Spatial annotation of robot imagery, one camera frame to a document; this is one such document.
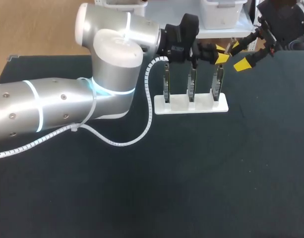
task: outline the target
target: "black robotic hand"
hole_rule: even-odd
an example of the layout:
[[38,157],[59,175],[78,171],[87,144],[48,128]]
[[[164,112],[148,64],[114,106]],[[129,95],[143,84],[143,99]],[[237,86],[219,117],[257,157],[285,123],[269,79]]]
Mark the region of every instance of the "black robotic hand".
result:
[[198,33],[198,16],[185,14],[179,26],[167,24],[162,29],[157,54],[167,56],[170,62],[190,61],[194,68],[197,68],[198,60],[211,64],[227,62],[229,55],[224,54],[225,49],[215,44],[201,43],[196,39]]
[[304,0],[293,6],[286,3],[279,4],[274,0],[264,0],[257,8],[262,15],[258,19],[261,26],[256,28],[254,33],[239,40],[231,50],[231,55],[234,56],[245,50],[257,38],[265,40],[265,48],[236,63],[237,71],[255,67],[256,63],[268,54],[274,56],[291,41],[304,35]]

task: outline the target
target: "white joint cap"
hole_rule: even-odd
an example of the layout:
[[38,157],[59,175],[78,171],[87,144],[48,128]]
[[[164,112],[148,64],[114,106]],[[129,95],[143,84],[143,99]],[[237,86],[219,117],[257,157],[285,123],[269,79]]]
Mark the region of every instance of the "white joint cap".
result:
[[114,30],[98,31],[94,37],[93,48],[100,59],[115,66],[135,68],[143,62],[142,48]]
[[84,28],[84,21],[86,18],[87,12],[87,3],[83,3],[78,10],[76,25],[74,29],[74,36],[76,39],[77,44],[82,46],[82,37],[83,37],[83,28]]

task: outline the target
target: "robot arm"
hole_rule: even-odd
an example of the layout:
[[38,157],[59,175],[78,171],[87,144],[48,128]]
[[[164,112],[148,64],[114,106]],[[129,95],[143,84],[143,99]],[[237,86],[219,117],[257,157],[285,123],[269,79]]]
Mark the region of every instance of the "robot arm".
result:
[[47,78],[0,85],[0,140],[78,123],[117,119],[129,111],[143,55],[157,53],[170,62],[223,63],[228,55],[216,45],[196,40],[199,20],[186,14],[180,26],[157,23],[126,12],[84,3],[76,25],[76,42],[89,49],[93,77]]
[[231,50],[231,55],[234,56],[245,50],[257,38],[265,40],[265,48],[235,64],[237,71],[255,67],[256,63],[268,54],[273,56],[291,41],[304,35],[304,0],[294,6],[278,3],[275,0],[265,0],[257,8],[262,14],[258,19],[261,26],[257,27],[254,33],[239,40]]

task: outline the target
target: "white storage bin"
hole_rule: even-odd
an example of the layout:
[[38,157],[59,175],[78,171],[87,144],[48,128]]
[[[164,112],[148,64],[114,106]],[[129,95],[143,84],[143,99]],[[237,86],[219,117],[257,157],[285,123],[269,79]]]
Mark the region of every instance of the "white storage bin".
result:
[[201,15],[206,29],[234,28],[247,0],[200,0]]
[[145,16],[147,1],[142,0],[95,0],[95,5],[113,8],[118,11],[128,11],[135,15]]

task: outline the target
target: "white spiral cable wrap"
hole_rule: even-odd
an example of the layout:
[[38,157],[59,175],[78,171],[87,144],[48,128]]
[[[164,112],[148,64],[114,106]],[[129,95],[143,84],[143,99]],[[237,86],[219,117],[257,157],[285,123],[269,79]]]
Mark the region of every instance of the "white spiral cable wrap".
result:
[[0,153],[0,159],[1,158],[5,158],[5,157],[9,157],[9,156],[12,156],[12,155],[16,155],[16,154],[19,154],[19,153],[22,153],[24,151],[27,151],[51,138],[53,138],[54,136],[56,135],[59,135],[67,130],[72,130],[72,131],[76,131],[79,127],[80,128],[84,128],[88,131],[90,131],[91,133],[93,133],[95,136],[97,136],[98,138],[100,138],[101,140],[103,140],[104,142],[110,144],[110,145],[113,145],[113,146],[117,146],[117,147],[125,147],[125,146],[129,146],[129,145],[133,145],[135,144],[136,142],[138,142],[139,140],[141,140],[148,132],[148,130],[150,129],[151,127],[151,124],[152,124],[152,118],[153,118],[153,107],[152,107],[152,100],[151,100],[151,96],[150,96],[150,92],[149,92],[149,87],[148,87],[148,78],[149,78],[149,74],[150,74],[150,70],[151,68],[153,67],[154,64],[156,64],[157,62],[159,61],[164,61],[164,62],[168,62],[168,58],[167,57],[157,57],[155,59],[153,59],[147,69],[146,69],[146,72],[145,72],[145,78],[144,78],[144,84],[145,84],[145,93],[146,93],[146,98],[147,98],[147,103],[148,103],[148,123],[147,123],[147,126],[145,128],[145,130],[143,131],[143,133],[136,139],[130,141],[130,142],[127,142],[127,143],[117,143],[117,142],[113,142],[109,139],[107,139],[106,137],[104,137],[103,135],[101,135],[99,132],[97,132],[95,129],[93,129],[92,127],[84,124],[86,123],[90,117],[92,116],[93,114],[93,111],[94,111],[94,108],[96,107],[96,95],[94,94],[94,101],[93,102],[93,105],[91,107],[91,110],[90,110],[90,113],[88,114],[87,116],[87,120],[84,120],[82,123],[77,123],[77,124],[71,124],[71,125],[67,125],[67,126],[64,126],[60,129],[57,129],[27,145],[24,145],[24,146],[21,146],[19,148],[16,148],[16,149],[13,149],[13,150],[9,150],[9,151],[5,151],[5,152],[1,152]]

